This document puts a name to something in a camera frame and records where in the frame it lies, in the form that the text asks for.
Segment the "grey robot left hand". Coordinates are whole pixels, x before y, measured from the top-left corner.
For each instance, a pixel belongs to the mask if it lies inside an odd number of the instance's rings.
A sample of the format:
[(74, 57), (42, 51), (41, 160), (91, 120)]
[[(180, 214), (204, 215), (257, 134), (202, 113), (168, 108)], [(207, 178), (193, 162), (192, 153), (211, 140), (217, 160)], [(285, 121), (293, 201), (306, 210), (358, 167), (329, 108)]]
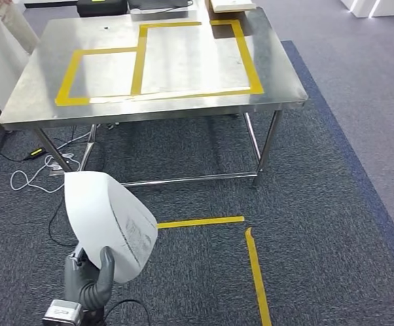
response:
[(65, 299), (77, 302), (85, 310), (94, 311), (107, 304), (113, 291), (115, 258), (110, 247), (100, 250), (100, 267), (94, 265), (85, 254), (68, 255), (64, 263)]

